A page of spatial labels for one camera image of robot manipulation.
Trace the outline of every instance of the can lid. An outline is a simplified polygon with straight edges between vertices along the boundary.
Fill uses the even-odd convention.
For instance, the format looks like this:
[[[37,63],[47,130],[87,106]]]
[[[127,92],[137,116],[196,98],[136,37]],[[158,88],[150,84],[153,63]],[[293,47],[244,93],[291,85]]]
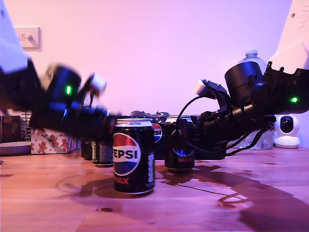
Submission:
[[[177,118],[178,118],[178,116],[170,116],[170,117],[167,117],[165,122],[176,122]],[[192,119],[191,119],[190,116],[181,116],[180,118],[186,119],[187,122],[192,122]]]
[[[120,118],[116,120],[115,127],[148,127],[152,126],[150,118]]]

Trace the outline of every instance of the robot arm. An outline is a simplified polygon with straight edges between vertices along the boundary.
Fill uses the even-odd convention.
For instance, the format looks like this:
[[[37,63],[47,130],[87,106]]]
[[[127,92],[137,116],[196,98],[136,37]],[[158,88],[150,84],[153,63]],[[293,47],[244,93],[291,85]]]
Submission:
[[[227,155],[227,148],[233,147],[226,147],[228,142],[241,141],[244,135],[260,130],[254,140],[256,143],[264,131],[273,128],[276,119],[272,115],[309,110],[308,6],[308,0],[293,1],[277,52],[263,74],[255,62],[232,67],[225,74],[230,96],[222,86],[210,80],[199,80],[196,93],[217,99],[220,109],[202,113],[193,132],[190,133],[190,129],[181,132],[190,135],[188,144],[199,149],[189,139],[198,134],[198,140],[210,148],[204,150],[205,156],[217,153],[220,158]]]
[[[40,80],[32,60],[23,51],[3,0],[0,0],[0,109],[31,110],[30,124],[73,136],[108,139],[116,116],[107,109],[83,107],[87,92],[99,95],[106,87],[97,74],[78,91],[79,74],[63,65],[51,65]]]

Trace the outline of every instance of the wooden table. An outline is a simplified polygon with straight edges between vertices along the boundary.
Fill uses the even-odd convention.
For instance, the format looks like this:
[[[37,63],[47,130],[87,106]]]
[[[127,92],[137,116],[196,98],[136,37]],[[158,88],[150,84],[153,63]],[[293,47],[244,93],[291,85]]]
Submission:
[[[116,192],[112,168],[80,153],[2,160],[2,232],[309,231],[304,148],[196,161],[189,174],[156,161],[155,190],[142,197]]]

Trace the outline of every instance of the camera lens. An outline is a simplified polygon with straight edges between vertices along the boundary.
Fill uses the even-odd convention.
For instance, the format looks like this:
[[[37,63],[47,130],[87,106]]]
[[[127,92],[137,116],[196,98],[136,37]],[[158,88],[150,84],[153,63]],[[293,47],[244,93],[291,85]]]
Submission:
[[[291,116],[283,116],[280,120],[280,129],[284,133],[290,133],[293,130],[293,118]]]

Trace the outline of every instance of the green led light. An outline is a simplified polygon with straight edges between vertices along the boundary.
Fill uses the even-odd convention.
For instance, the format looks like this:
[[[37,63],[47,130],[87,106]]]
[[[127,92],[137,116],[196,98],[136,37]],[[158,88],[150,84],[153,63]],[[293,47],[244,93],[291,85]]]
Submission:
[[[296,97],[293,97],[293,98],[290,99],[290,102],[292,102],[292,103],[296,103],[297,101],[298,101],[298,98],[296,98]]]
[[[71,88],[71,86],[67,86],[67,88],[66,88],[66,94],[71,95],[71,93],[72,93],[72,88]]]

